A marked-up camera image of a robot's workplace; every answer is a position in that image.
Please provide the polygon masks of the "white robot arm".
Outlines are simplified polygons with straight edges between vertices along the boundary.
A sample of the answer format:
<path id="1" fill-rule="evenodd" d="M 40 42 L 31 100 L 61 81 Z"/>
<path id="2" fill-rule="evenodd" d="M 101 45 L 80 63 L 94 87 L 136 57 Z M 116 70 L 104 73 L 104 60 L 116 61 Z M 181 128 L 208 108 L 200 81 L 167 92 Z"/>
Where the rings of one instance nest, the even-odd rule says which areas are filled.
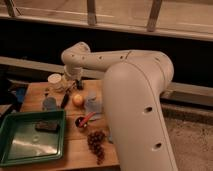
<path id="1" fill-rule="evenodd" d="M 103 106 L 121 171 L 178 171 L 160 104 L 174 75 L 166 54 L 93 52 L 79 42 L 64 50 L 61 59 L 70 79 L 80 67 L 104 73 Z"/>

